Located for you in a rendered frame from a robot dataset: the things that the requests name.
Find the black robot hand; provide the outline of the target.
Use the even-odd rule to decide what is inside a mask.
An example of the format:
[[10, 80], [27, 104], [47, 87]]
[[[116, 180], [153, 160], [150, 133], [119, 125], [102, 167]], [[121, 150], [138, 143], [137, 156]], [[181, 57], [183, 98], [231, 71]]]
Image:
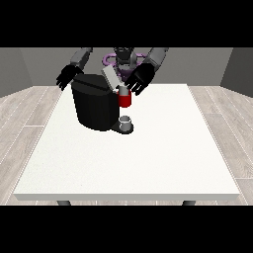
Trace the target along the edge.
[[155, 71], [151, 63], [141, 63], [125, 82], [125, 86], [138, 96], [152, 81]]
[[60, 74], [56, 78], [56, 85], [61, 90], [64, 90], [73, 78], [80, 73], [82, 73], [82, 70], [78, 66], [68, 64], [61, 70]]

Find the red pod holder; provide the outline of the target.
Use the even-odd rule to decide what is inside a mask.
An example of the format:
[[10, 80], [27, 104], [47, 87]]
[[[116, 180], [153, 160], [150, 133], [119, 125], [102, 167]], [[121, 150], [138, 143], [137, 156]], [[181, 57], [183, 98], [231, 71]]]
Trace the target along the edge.
[[127, 108], [131, 105], [131, 91], [128, 91], [126, 95], [118, 93], [119, 106], [122, 108]]

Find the pale grey machine lid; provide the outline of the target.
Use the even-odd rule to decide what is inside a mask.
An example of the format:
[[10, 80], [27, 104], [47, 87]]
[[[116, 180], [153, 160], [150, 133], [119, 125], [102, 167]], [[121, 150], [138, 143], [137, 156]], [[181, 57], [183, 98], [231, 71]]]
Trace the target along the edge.
[[108, 65], [104, 67], [101, 70], [101, 72], [103, 76], [105, 77], [111, 90], [115, 90], [118, 86], [121, 85], [121, 81], [112, 65]]

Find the black coffee machine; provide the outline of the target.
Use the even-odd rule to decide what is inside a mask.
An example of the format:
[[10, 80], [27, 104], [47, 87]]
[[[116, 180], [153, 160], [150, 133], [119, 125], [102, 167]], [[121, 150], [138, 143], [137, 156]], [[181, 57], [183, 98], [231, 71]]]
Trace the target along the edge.
[[78, 74], [71, 83], [78, 121], [92, 130], [114, 130], [121, 134], [133, 132], [120, 129], [118, 93], [110, 89], [105, 77], [97, 74]]

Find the small grey cup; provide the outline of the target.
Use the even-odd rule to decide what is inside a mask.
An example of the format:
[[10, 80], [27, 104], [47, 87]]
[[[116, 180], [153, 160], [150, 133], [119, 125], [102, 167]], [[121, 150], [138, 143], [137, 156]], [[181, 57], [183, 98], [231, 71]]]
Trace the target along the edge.
[[122, 131], [128, 131], [131, 128], [131, 119], [129, 116], [121, 116], [119, 118], [120, 129]]

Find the white table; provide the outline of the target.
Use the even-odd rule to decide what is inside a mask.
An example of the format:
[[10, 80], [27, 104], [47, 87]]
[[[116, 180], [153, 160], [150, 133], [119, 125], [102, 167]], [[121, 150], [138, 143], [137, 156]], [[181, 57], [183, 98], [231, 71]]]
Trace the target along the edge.
[[230, 201], [239, 191], [185, 84], [151, 84], [133, 131], [79, 124], [65, 89], [14, 191], [20, 201]]

